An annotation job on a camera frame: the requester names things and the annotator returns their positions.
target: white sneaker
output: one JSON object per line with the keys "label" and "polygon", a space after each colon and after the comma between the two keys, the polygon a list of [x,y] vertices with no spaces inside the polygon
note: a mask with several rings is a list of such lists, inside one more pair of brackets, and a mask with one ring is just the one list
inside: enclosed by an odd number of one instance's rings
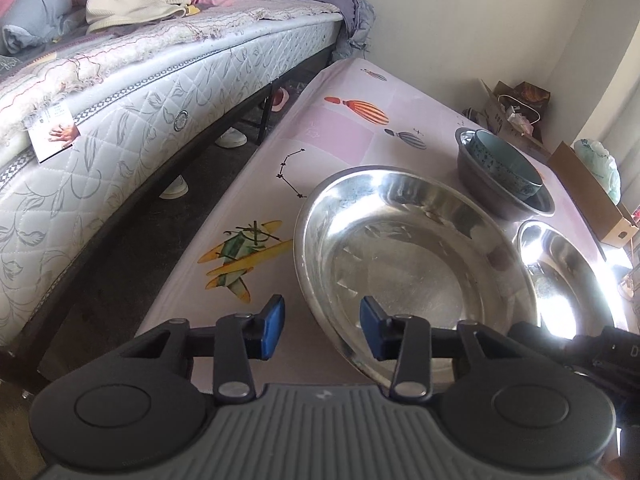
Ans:
{"label": "white sneaker", "polygon": [[216,139],[216,145],[220,148],[238,148],[246,144],[246,135],[235,128],[229,128]]}
{"label": "white sneaker", "polygon": [[160,198],[164,200],[173,200],[174,198],[180,198],[181,196],[186,195],[188,190],[189,186],[187,186],[187,182],[181,175],[178,175],[178,178],[169,184],[169,187],[162,192]]}

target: card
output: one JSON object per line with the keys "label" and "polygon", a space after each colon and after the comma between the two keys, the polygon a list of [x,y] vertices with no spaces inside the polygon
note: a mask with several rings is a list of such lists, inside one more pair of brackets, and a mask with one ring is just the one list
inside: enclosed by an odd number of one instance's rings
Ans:
{"label": "card", "polygon": [[28,126],[28,131],[38,162],[66,150],[80,136],[65,102],[43,110]]}

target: constellation print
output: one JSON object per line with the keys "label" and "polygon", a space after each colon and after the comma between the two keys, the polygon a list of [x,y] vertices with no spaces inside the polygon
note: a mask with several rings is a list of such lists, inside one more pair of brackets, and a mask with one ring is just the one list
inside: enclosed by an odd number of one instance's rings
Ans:
{"label": "constellation print", "polygon": [[284,167],[287,165],[287,159],[290,156],[296,155],[297,153],[302,153],[304,152],[305,149],[304,148],[300,148],[299,150],[297,150],[296,152],[293,153],[289,153],[289,155],[287,155],[284,160],[280,163],[280,172],[276,175],[278,178],[281,178],[282,180],[284,180],[287,183],[287,186],[289,186],[298,196],[298,198],[306,198],[306,195],[303,195],[302,193],[300,193],[295,187],[293,187],[291,185],[291,183],[285,178],[284,176]]}

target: gray carpet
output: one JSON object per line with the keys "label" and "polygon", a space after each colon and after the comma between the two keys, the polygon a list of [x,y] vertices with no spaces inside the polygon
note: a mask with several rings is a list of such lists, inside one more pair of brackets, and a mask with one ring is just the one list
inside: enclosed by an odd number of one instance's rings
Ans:
{"label": "gray carpet", "polygon": [[[312,75],[298,80],[308,82]],[[286,108],[272,114],[268,131],[302,92],[304,84],[287,85],[292,99]],[[246,118],[260,121],[255,108]],[[210,211],[257,149],[257,129],[235,124],[249,141],[225,150],[209,146],[183,173],[187,195],[176,200],[155,200],[149,208],[128,221],[119,240],[92,261],[82,280],[62,301],[71,310],[53,339],[41,372],[49,379],[97,358],[131,339],[162,284]],[[28,427],[29,401],[21,391],[0,384],[0,479],[28,480],[44,468]]]}

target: metal basin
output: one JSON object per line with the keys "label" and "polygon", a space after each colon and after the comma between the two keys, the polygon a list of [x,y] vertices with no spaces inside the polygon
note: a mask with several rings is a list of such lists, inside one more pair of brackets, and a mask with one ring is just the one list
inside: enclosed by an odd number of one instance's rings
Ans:
{"label": "metal basin", "polygon": [[[322,182],[309,196],[294,238],[306,301],[338,350],[388,386],[394,362],[377,362],[358,321],[374,296],[389,314],[414,314],[454,328],[474,319],[506,333],[537,322],[526,268],[494,221],[471,200],[434,180],[366,166]],[[435,384],[452,381],[434,360]]]}
{"label": "metal basin", "polygon": [[533,281],[542,323],[557,336],[600,335],[614,325],[620,297],[580,251],[551,226],[524,222],[516,238]]}
{"label": "metal basin", "polygon": [[553,216],[554,200],[546,186],[524,202],[498,184],[469,153],[474,130],[458,128],[458,175],[460,182],[488,211],[511,222],[521,222],[532,216]]}

